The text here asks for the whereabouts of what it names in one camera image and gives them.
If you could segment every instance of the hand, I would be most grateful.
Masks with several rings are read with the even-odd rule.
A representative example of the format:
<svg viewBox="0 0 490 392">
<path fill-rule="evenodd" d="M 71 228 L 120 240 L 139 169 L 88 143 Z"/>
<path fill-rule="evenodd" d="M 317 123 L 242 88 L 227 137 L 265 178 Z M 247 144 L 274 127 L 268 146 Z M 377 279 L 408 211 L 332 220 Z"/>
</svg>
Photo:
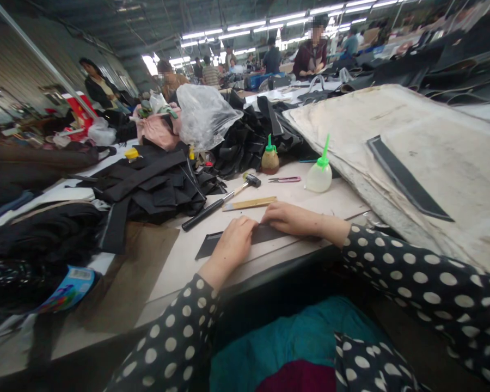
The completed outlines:
<svg viewBox="0 0 490 392">
<path fill-rule="evenodd" d="M 247 257 L 252 241 L 252 230 L 258 223 L 249 217 L 233 219 L 219 239 L 209 261 L 198 274 L 218 291 L 230 274 Z"/>
<path fill-rule="evenodd" d="M 261 219 L 262 223 L 270 222 L 272 227 L 287 234 L 319 237 L 322 221 L 321 214 L 280 201 L 271 203 Z"/>
</svg>

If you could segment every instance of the polka dot sleeve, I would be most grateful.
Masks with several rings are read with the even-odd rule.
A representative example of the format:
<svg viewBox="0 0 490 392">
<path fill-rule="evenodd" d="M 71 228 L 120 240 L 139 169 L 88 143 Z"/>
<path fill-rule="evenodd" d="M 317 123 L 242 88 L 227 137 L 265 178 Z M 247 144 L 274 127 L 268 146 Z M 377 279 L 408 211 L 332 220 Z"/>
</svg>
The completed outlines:
<svg viewBox="0 0 490 392">
<path fill-rule="evenodd" d="M 344 266 L 441 334 L 448 354 L 490 382 L 490 274 L 352 225 Z"/>
<path fill-rule="evenodd" d="M 107 391 L 181 392 L 188 388 L 216 320 L 217 293 L 194 275 L 113 375 Z"/>
</svg>

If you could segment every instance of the clear plastic bag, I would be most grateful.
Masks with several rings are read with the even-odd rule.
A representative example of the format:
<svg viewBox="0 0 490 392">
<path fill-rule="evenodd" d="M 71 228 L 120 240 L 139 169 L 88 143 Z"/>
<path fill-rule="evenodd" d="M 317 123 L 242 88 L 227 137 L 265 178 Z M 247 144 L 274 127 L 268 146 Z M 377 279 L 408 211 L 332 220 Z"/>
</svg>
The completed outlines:
<svg viewBox="0 0 490 392">
<path fill-rule="evenodd" d="M 116 130 L 109 128 L 109 123 L 103 117 L 94 119 L 94 123 L 89 127 L 89 137 L 98 146 L 110 146 L 116 140 Z"/>
<path fill-rule="evenodd" d="M 177 90 L 181 107 L 180 139 L 195 152 L 209 151 L 223 141 L 243 112 L 234 110 L 214 87 L 184 84 Z"/>
</svg>

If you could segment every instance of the hammer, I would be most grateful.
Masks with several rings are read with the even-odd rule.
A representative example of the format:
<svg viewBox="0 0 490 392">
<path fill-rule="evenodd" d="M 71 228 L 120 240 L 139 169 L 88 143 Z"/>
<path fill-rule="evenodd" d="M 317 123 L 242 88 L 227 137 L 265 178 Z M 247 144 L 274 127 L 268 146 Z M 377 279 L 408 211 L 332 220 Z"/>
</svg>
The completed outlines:
<svg viewBox="0 0 490 392">
<path fill-rule="evenodd" d="M 198 223 L 203 221 L 206 217 L 208 217 L 210 214 L 215 212 L 218 208 L 220 208 L 227 200 L 232 199 L 235 195 L 237 195 L 239 192 L 247 188 L 248 186 L 253 186 L 255 188 L 258 188 L 261 185 L 261 180 L 252 174 L 249 173 L 244 173 L 243 174 L 243 179 L 245 182 L 241 187 L 238 189 L 235 189 L 231 193 L 227 194 L 223 199 L 219 199 L 218 201 L 215 201 L 212 203 L 209 207 L 201 210 L 198 215 L 196 215 L 194 218 L 189 219 L 187 222 L 183 223 L 181 226 L 182 229 L 185 231 L 191 230 L 194 226 L 196 226 Z"/>
</svg>

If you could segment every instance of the pink bag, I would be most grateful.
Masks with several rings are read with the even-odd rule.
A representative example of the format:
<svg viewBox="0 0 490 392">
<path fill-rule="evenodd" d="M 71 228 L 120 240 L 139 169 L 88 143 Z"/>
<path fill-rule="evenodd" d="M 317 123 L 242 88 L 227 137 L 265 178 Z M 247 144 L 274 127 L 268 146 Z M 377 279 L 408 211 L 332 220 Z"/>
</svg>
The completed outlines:
<svg viewBox="0 0 490 392">
<path fill-rule="evenodd" d="M 134 117 L 137 117 L 140 105 L 134 110 Z M 178 136 L 181 131 L 181 109 L 173 108 L 174 112 L 178 115 L 177 119 L 174 119 L 169 114 L 152 114 L 145 119 L 139 119 L 136 121 L 136 130 L 138 133 L 138 142 L 142 144 L 142 139 L 145 136 L 150 142 L 153 142 L 157 146 L 160 146 L 165 151 L 172 151 L 176 147 L 176 144 L 180 141 Z M 173 129 L 170 129 L 169 123 L 165 120 L 165 116 L 171 119 Z"/>
</svg>

